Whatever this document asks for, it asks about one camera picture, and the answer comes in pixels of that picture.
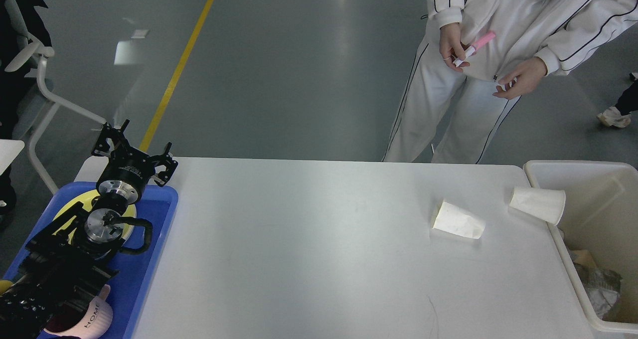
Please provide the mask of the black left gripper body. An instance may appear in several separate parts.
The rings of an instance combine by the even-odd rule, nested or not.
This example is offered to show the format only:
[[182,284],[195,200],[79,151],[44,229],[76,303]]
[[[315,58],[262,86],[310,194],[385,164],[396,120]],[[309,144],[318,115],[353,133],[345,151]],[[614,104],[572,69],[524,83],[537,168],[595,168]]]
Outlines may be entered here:
[[155,173],[155,166],[150,160],[108,157],[96,189],[99,194],[115,193],[128,202],[139,202],[148,181]]

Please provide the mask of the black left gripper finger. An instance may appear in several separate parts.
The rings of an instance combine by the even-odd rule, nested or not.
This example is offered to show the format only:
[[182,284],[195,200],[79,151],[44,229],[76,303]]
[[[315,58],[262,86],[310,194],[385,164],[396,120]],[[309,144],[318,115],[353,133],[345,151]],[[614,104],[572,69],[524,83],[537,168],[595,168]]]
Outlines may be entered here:
[[161,154],[150,156],[150,179],[160,187],[164,187],[171,180],[178,166],[178,162],[173,159],[170,152],[171,147],[172,143],[168,142]]
[[125,137],[125,129],[129,123],[130,119],[126,119],[120,128],[115,128],[110,123],[105,123],[91,151],[91,155],[109,158],[110,160],[130,159],[131,148]]

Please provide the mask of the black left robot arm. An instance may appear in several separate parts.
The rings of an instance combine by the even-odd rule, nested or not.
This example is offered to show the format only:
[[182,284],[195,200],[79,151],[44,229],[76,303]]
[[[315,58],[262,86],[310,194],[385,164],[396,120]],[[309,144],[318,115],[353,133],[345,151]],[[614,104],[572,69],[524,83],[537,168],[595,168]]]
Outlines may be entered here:
[[131,146],[127,125],[105,123],[94,145],[92,155],[109,161],[90,209],[73,203],[25,244],[21,277],[1,295],[3,339],[35,339],[58,314],[89,313],[90,302],[118,274],[110,260],[150,249],[153,224],[127,216],[126,209],[142,199],[150,179],[166,185],[178,162],[171,142],[153,156]]

